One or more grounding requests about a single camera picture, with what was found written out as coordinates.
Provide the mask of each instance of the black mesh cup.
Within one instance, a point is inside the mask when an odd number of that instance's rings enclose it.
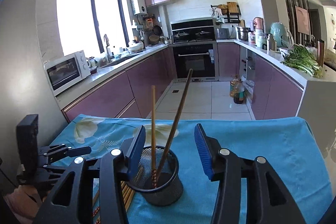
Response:
[[[183,186],[179,179],[179,161],[176,155],[169,150],[165,164],[163,165],[157,188],[152,189],[152,148],[144,147],[138,172],[132,181],[127,184],[146,199],[146,201],[155,206],[168,206],[176,202],[182,195]],[[164,147],[157,146],[155,149],[156,168],[159,167]]]

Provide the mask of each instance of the cooking oil bottle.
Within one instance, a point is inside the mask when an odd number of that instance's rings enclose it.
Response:
[[[233,101],[236,104],[242,104],[244,102],[244,93],[245,93],[245,88],[243,86],[242,80],[238,79],[235,85],[235,88],[234,88]]]
[[[233,79],[230,81],[230,96],[233,97],[235,94],[235,85],[238,81],[238,75],[235,75]]]

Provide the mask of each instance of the window frame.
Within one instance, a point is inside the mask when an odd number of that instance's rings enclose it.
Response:
[[[124,10],[123,10],[123,7],[122,7],[121,0],[118,0],[118,7],[119,7],[121,25],[123,27],[123,32],[124,32],[124,37],[125,37],[125,43],[126,43],[126,47],[128,47],[129,46],[129,43],[128,43],[129,42],[129,37],[128,37],[128,33],[127,33],[126,20],[125,20],[125,15],[124,15]],[[105,52],[105,49],[104,49],[104,45],[102,43],[101,36],[100,36],[99,21],[98,21],[98,18],[97,18],[95,0],[91,0],[91,10],[92,10],[93,24],[94,24],[94,28],[95,28],[96,36],[97,36],[98,47],[99,47],[100,53],[103,53],[103,52]]]

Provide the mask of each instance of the water heater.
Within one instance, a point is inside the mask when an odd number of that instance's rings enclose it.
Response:
[[[145,0],[131,0],[133,15],[147,14]]]

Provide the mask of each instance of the white countertop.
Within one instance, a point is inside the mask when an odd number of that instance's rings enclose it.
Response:
[[[105,67],[105,68],[98,68],[97,73],[94,75],[90,75],[86,77],[84,80],[78,82],[77,84],[73,85],[69,89],[63,91],[62,93],[56,96],[56,101],[60,109],[65,108],[68,104],[76,100],[78,97],[83,95],[85,92],[89,91],[90,89],[94,88],[96,85],[100,84],[104,80],[112,77],[113,75],[127,69],[129,66],[133,65],[140,60],[159,52],[168,45],[158,44],[155,46],[147,46],[146,50],[141,52],[139,55],[134,56],[118,65]]]
[[[326,65],[323,66],[323,77],[322,78],[314,78],[309,76],[308,74],[298,70],[287,67],[286,65],[282,64],[281,62],[284,60],[280,52],[274,51],[266,51],[262,50],[259,47],[253,46],[252,44],[248,43],[247,41],[241,40],[234,40],[240,46],[243,46],[256,54],[260,55],[280,70],[287,73],[290,77],[292,77],[295,81],[297,81],[300,85],[305,87],[307,85],[307,81],[326,81],[326,82],[336,82],[336,71],[332,70],[331,68],[327,67]]]
[[[227,43],[227,42],[234,42],[234,39],[217,39],[216,42],[217,43]]]

